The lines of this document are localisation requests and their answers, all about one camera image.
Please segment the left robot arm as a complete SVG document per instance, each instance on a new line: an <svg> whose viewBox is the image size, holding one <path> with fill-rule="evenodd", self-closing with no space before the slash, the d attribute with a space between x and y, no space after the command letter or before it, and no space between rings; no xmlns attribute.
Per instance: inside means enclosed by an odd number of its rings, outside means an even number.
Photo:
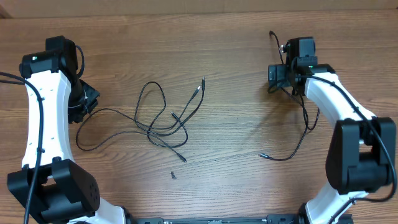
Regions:
<svg viewBox="0 0 398 224"><path fill-rule="evenodd" d="M96 179L75 163L69 124L80 123L97 105L99 93L81 79L81 48L63 36L45 50L25 55L19 80L29 99L27 147L22 169L7 187L38 223L133 223L129 212L103 199Z"/></svg>

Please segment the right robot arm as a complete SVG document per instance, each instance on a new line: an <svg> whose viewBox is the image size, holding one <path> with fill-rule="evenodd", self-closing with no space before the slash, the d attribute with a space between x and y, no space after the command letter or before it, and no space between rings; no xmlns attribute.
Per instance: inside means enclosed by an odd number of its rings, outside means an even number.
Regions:
<svg viewBox="0 0 398 224"><path fill-rule="evenodd" d="M267 223L352 223L356 202L383 203L397 192L396 124L363 107L329 64L318 63L313 37L278 45L280 64L268 67L268 93L288 96L301 107L309 99L333 128L325 162L326 184L296 214L268 215Z"/></svg>

